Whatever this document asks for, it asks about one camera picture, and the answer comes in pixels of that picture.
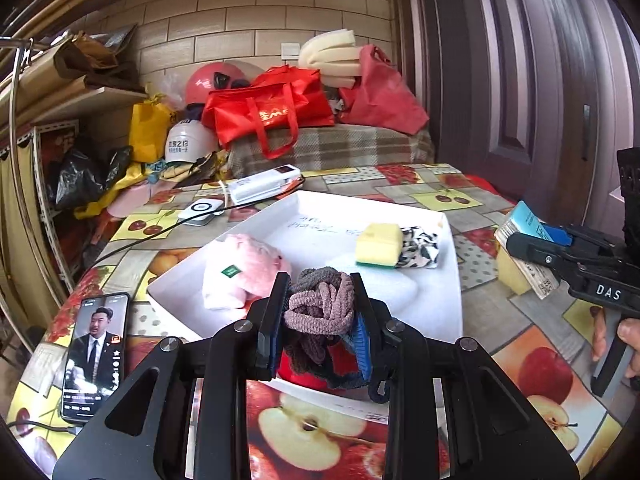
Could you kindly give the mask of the metal clothes rail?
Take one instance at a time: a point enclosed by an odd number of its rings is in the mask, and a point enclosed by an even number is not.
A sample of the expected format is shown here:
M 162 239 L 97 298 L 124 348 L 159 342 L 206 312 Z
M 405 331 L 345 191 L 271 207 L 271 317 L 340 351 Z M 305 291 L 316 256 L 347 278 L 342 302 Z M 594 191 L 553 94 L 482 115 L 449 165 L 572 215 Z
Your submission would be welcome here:
M 56 306 L 59 308 L 62 306 L 63 296 L 58 292 L 51 273 L 49 272 L 47 262 L 47 254 L 40 250 L 37 242 L 36 232 L 32 225 L 32 219 L 30 218 L 26 198 L 24 194 L 24 186 L 20 170 L 20 156 L 18 156 L 18 141 L 17 141 L 17 96 L 18 87 L 20 86 L 21 71 L 23 68 L 23 62 L 25 61 L 25 54 L 32 53 L 35 50 L 36 45 L 34 40 L 29 39 L 17 39 L 11 37 L 1 37 L 2 49 L 9 49 L 14 52 L 11 83 L 10 83 L 10 96 L 9 96 L 9 110 L 8 110 L 8 125 L 9 125 L 9 159 L 12 170 L 12 183 L 14 193 L 17 201 L 18 212 L 20 213 L 23 221 L 25 235 L 27 243 L 34 258 L 38 271 L 47 287 L 47 290 L 54 300 Z

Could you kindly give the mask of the white helmet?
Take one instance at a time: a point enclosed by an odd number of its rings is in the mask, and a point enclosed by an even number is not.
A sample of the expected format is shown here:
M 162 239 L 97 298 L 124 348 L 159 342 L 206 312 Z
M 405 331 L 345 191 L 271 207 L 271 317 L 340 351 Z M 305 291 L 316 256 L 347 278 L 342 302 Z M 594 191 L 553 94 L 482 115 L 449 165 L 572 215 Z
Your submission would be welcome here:
M 165 143 L 166 162 L 196 162 L 218 151 L 213 130 L 196 119 L 183 119 L 168 131 Z

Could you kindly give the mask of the black white scrunchie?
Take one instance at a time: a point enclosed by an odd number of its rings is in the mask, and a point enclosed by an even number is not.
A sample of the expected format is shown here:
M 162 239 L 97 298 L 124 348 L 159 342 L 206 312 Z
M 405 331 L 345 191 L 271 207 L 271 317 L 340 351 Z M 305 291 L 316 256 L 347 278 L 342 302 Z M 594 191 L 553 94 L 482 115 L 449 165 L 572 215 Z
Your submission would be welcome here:
M 439 239 L 436 233 L 418 226 L 401 228 L 402 246 L 397 269 L 435 269 L 439 256 Z

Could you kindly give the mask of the white round charger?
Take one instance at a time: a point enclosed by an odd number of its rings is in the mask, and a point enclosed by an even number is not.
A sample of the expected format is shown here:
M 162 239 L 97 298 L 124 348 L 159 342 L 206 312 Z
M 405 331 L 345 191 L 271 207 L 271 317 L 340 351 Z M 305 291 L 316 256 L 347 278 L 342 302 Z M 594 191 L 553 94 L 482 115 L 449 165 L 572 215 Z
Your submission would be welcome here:
M 222 214 L 222 206 L 222 200 L 200 198 L 178 214 L 178 221 L 186 226 L 206 226 L 210 220 Z

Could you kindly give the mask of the brown wooden door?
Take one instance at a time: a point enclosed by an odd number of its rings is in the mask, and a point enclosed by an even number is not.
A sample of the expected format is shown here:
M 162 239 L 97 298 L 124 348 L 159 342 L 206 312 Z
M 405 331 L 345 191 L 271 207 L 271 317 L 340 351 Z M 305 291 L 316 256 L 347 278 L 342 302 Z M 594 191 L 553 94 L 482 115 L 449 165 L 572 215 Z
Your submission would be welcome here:
M 639 0 L 393 0 L 436 158 L 552 224 L 614 236 L 639 142 Z

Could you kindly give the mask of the cream foam roll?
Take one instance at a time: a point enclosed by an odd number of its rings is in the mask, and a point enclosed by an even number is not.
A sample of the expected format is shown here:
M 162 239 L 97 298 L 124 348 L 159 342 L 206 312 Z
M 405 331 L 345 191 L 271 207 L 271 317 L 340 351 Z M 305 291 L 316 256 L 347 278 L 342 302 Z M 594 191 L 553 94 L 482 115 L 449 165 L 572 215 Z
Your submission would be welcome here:
M 300 47 L 297 66 L 318 70 L 326 87 L 351 89 L 361 76 L 360 51 L 352 30 L 322 32 Z

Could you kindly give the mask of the pink helmet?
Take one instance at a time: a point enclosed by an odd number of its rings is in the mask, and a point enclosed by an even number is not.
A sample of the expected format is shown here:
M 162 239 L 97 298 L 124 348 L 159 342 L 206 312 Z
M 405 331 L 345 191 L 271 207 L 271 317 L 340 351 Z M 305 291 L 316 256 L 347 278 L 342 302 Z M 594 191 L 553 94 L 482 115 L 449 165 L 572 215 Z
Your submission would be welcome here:
M 205 104 L 212 92 L 249 85 L 247 76 L 236 66 L 224 62 L 208 63 L 189 77 L 184 90 L 184 102 L 186 105 Z

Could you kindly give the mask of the white power bank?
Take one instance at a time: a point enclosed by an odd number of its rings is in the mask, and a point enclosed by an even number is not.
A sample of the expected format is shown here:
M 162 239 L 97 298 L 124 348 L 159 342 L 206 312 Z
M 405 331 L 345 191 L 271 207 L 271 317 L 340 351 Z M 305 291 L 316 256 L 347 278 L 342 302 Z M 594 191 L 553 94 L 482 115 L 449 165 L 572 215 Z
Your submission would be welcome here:
M 301 176 L 302 172 L 295 166 L 277 166 L 234 180 L 227 185 L 227 191 L 233 205 L 247 204 L 280 194 Z

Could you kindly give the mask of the yellow green scrub sponge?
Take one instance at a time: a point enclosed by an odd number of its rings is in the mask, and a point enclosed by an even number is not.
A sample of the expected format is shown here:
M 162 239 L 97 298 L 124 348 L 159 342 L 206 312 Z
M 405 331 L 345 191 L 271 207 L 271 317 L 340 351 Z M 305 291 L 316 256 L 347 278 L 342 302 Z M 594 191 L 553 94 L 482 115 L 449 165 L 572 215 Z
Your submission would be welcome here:
M 402 232 L 397 224 L 372 223 L 357 238 L 356 261 L 392 268 L 398 263 L 401 249 Z

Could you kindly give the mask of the red glossy tote bag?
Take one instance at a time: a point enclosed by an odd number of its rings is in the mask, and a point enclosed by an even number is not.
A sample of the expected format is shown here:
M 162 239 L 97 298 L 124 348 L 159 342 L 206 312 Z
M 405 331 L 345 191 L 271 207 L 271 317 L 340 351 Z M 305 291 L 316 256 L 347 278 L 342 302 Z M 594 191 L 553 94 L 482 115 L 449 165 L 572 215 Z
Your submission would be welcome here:
M 270 68 L 245 88 L 212 92 L 201 122 L 226 150 L 254 134 L 268 159 L 291 151 L 300 129 L 335 124 L 320 72 L 288 65 Z

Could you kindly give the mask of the black plastic bag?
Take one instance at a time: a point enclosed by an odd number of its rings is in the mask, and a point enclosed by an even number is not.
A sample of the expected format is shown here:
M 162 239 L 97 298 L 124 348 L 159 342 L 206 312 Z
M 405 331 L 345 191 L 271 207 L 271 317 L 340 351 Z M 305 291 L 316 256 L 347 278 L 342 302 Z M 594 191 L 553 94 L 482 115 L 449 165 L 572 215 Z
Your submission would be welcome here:
M 130 162 L 132 147 L 129 145 L 115 150 L 107 164 L 80 148 L 70 148 L 58 172 L 55 209 L 72 209 L 96 202 L 126 176 Z

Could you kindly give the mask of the plaid covered bench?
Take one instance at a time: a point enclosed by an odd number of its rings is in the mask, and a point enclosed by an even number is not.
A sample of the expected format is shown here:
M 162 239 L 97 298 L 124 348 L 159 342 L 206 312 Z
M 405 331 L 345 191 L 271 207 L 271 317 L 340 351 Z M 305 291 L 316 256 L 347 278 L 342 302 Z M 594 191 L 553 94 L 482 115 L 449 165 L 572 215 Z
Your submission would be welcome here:
M 268 159 L 254 136 L 234 141 L 226 168 L 242 178 L 282 165 L 303 171 L 346 167 L 434 162 L 435 147 L 427 129 L 414 136 L 386 128 L 358 125 L 303 128 L 295 145 L 284 155 Z

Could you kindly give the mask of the teal tissue pack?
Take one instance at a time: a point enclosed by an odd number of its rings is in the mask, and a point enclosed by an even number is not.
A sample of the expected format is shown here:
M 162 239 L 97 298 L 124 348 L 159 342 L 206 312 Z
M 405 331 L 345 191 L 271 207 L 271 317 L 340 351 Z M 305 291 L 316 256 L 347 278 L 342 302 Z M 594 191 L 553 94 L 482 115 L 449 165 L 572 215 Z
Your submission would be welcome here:
M 514 260 L 540 300 L 559 287 L 551 271 L 553 247 L 568 247 L 573 237 L 556 226 L 548 226 L 520 200 L 498 227 L 496 240 Z

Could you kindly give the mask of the fruit print tablecloth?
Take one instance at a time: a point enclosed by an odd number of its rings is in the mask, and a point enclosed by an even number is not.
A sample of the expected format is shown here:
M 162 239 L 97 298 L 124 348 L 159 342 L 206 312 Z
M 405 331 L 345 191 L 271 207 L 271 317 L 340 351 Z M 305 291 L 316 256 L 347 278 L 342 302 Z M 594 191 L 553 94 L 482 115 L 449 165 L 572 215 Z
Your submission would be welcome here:
M 257 380 L 257 335 L 266 299 L 215 336 L 162 340 L 106 402 L 52 470 L 55 479 L 198 479 L 250 476 L 246 384 Z M 350 340 L 355 321 L 350 274 L 311 270 L 291 281 L 285 347 L 307 356 Z M 450 472 L 456 479 L 574 479 L 577 466 L 533 405 L 475 340 L 426 338 L 390 316 L 384 330 L 390 378 L 368 382 L 387 403 L 385 479 L 440 473 L 433 380 L 444 389 Z

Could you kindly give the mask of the pink pig plush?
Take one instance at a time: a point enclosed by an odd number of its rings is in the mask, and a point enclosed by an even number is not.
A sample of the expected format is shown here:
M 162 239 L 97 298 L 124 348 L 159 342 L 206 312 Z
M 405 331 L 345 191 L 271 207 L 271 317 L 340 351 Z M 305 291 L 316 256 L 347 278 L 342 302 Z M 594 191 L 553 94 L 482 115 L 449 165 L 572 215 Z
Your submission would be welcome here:
M 291 274 L 292 266 L 279 249 L 247 234 L 229 234 L 206 260 L 204 308 L 243 309 L 247 301 L 268 297 L 280 272 Z

